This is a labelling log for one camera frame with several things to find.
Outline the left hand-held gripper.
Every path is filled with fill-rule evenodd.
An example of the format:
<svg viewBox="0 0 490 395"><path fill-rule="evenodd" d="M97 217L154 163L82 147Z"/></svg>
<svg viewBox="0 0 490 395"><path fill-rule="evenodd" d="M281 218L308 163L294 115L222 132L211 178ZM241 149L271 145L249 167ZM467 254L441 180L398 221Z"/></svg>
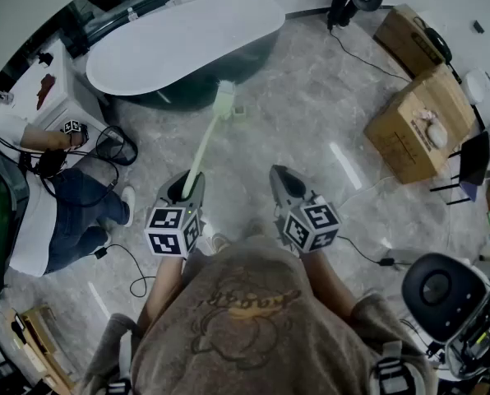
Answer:
<svg viewBox="0 0 490 395"><path fill-rule="evenodd" d="M162 257L188 258L201 236L201 207L205 196L206 178L200 172L192 187L192 200L172 204L166 200L183 200L187 172L174 175L157 193L144 229L150 252Z"/></svg>

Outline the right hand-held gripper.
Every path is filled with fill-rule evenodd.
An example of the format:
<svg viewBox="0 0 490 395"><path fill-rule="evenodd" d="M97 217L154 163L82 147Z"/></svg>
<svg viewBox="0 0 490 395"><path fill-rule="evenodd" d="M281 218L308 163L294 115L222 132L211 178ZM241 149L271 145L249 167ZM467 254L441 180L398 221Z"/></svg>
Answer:
<svg viewBox="0 0 490 395"><path fill-rule="evenodd" d="M300 253L313 253L332 245L340 230L336 209L321 194L307 194L304 177L282 165L272 165L270 187L279 209L275 221L283 245L292 244Z"/></svg>

